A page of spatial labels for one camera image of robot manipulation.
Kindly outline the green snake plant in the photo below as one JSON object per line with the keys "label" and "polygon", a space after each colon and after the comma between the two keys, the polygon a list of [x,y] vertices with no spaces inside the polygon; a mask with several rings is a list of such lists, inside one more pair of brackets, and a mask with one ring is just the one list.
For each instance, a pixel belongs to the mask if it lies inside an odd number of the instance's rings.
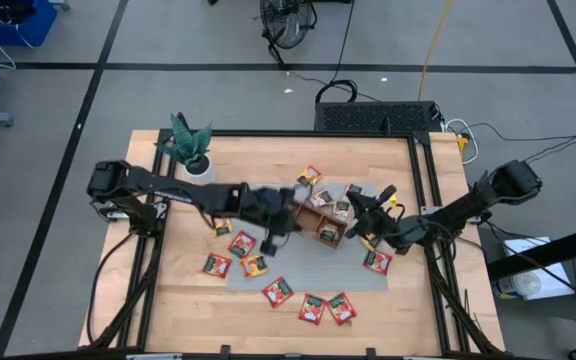
{"label": "green snake plant", "polygon": [[183,163],[188,170],[198,170],[209,152],[211,125],[191,132],[182,113],[170,114],[170,123],[172,136],[158,141],[155,146],[172,160]]}

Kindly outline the black floor fan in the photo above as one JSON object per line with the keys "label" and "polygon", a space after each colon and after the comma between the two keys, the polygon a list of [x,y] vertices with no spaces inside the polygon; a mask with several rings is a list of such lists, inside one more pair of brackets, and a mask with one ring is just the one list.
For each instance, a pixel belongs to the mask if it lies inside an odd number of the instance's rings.
{"label": "black floor fan", "polygon": [[262,37],[268,51],[281,70],[287,66],[279,50],[298,46],[315,28],[318,15],[312,0],[260,0]]}

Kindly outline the white appliance box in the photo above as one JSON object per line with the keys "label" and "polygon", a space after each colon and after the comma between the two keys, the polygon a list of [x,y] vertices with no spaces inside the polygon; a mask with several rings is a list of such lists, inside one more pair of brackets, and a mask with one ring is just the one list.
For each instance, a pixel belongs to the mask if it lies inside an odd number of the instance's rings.
{"label": "white appliance box", "polygon": [[[504,241],[503,249],[507,255],[515,255],[549,242],[548,237],[511,239]],[[563,266],[556,263],[547,266],[545,270],[535,269],[494,280],[491,282],[492,290],[497,297],[505,300],[538,300],[574,294],[572,289],[555,279],[550,273],[570,284]]]}

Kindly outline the grey woven placemat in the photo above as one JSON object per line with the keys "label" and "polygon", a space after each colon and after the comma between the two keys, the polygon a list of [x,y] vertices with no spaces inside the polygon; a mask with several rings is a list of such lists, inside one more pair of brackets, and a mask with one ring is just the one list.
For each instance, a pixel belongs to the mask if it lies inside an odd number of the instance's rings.
{"label": "grey woven placemat", "polygon": [[[294,200],[306,200],[309,190],[297,186]],[[385,291],[387,278],[363,266],[367,249],[359,238],[342,238],[337,249],[294,232],[288,238],[274,237],[278,246],[274,256],[264,255],[269,271],[259,277],[245,278],[239,259],[227,276],[233,291],[258,291],[283,276],[297,292]]]}

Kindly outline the wooden tea box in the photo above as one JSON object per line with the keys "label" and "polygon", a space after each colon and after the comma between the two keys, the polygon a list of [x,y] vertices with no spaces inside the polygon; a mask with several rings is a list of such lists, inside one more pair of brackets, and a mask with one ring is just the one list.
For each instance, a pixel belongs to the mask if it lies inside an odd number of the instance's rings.
{"label": "wooden tea box", "polygon": [[[331,248],[337,249],[342,241],[343,235],[348,226],[347,222],[336,219],[332,213],[330,206],[314,207],[308,200],[296,200],[302,203],[302,208],[299,212],[296,221],[302,226],[301,233],[311,236],[314,240],[325,244]],[[339,227],[339,243],[336,247],[321,241],[318,238],[318,229],[323,223],[333,223]]]}

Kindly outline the large blue bin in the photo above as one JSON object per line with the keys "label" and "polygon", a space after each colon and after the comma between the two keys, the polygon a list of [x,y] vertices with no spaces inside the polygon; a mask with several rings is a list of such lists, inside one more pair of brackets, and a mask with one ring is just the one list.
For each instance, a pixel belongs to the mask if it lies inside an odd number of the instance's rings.
{"label": "large blue bin", "polygon": [[48,0],[0,0],[0,45],[38,47],[56,17]]}

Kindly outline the black perforated computer case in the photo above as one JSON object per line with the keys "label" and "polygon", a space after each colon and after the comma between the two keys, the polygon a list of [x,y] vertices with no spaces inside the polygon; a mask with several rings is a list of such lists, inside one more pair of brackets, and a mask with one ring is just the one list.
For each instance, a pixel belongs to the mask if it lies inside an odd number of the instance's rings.
{"label": "black perforated computer case", "polygon": [[433,101],[321,102],[315,112],[317,131],[439,132],[444,121]]}

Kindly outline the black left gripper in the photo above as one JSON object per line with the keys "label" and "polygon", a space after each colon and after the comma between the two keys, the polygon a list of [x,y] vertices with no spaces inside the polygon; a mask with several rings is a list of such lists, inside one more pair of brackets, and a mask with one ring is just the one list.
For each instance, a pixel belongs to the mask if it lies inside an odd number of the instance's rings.
{"label": "black left gripper", "polygon": [[262,187],[252,191],[258,203],[260,224],[267,230],[265,240],[260,245],[263,254],[274,256],[278,246],[273,243],[275,236],[286,237],[293,232],[301,232],[297,218],[302,203],[293,200],[292,188]]}

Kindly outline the white plant pot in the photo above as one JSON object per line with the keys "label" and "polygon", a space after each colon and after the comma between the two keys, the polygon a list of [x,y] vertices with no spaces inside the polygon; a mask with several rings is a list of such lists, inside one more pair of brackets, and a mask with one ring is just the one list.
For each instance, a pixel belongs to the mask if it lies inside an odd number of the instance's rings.
{"label": "white plant pot", "polygon": [[184,179],[195,184],[212,183],[215,179],[214,167],[211,158],[204,155],[199,161],[183,167]]}

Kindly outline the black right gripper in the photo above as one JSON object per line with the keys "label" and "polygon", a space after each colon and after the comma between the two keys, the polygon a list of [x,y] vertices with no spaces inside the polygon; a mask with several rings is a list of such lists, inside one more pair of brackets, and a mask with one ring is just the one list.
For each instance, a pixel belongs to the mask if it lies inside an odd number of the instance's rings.
{"label": "black right gripper", "polygon": [[392,248],[398,249],[401,245],[399,237],[402,235],[399,221],[382,207],[396,191],[394,185],[389,185],[377,197],[347,192],[346,197],[352,206],[355,224],[346,230],[344,236],[353,238],[374,234]]}

